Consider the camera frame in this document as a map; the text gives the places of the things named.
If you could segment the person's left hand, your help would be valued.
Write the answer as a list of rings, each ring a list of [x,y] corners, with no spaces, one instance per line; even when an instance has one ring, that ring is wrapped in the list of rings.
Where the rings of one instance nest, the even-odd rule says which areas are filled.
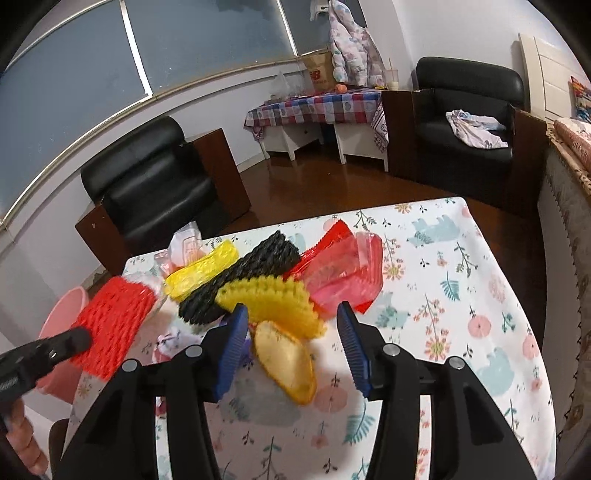
[[[44,475],[48,469],[48,459],[34,438],[31,422],[25,416],[25,405],[18,399],[11,407],[8,421],[7,439],[19,459],[33,475]]]

